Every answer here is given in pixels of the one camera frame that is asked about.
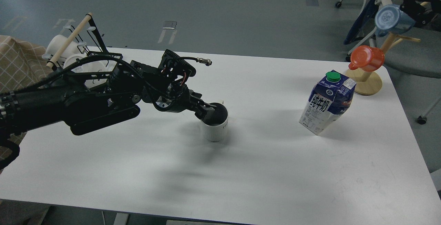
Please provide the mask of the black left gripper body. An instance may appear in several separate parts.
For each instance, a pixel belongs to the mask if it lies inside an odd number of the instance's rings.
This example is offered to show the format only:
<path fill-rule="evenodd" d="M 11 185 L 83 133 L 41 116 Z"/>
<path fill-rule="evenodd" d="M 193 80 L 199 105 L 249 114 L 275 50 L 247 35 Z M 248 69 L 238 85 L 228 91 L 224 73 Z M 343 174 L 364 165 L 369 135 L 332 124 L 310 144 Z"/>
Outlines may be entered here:
<path fill-rule="evenodd" d="M 160 112 L 180 113 L 184 110 L 204 112 L 202 94 L 194 92 L 186 84 L 171 83 L 152 87 L 152 104 Z"/>

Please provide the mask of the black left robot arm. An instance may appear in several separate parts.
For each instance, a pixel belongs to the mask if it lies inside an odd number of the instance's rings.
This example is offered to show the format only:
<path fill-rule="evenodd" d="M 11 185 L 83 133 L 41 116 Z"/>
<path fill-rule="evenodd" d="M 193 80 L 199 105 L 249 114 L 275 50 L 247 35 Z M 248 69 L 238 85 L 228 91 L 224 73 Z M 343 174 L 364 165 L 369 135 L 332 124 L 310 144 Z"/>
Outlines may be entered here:
<path fill-rule="evenodd" d="M 200 93 L 186 85 L 196 69 L 194 60 L 206 66 L 210 60 L 180 57 L 166 50 L 157 68 L 130 63 L 110 54 L 94 53 L 64 69 L 57 68 L 42 81 L 1 94 L 1 148 L 11 153 L 1 169 L 20 153 L 11 135 L 64 121 L 75 135 L 130 120 L 140 113 L 140 101 L 161 112 L 194 112 L 203 123 L 216 126 L 227 120 L 227 109 L 205 103 Z"/>

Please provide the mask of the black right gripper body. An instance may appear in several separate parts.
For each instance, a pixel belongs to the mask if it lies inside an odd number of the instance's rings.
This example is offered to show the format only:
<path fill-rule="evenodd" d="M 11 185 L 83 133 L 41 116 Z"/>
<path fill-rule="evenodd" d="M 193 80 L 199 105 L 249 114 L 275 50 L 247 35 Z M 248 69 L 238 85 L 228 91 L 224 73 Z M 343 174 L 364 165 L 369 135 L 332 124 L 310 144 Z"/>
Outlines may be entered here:
<path fill-rule="evenodd" d="M 403 0 L 401 10 L 415 21 L 414 26 L 426 26 L 441 12 L 440 0 Z"/>

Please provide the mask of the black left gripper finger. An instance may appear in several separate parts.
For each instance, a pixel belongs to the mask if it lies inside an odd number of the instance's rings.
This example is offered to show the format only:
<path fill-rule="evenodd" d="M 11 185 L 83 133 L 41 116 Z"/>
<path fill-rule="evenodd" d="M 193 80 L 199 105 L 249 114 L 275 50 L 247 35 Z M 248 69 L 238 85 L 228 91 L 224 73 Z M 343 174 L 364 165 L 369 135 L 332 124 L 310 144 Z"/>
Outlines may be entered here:
<path fill-rule="evenodd" d="M 227 121 L 227 108 L 221 103 L 209 103 L 209 105 L 198 106 L 194 114 L 203 124 L 217 126 Z"/>

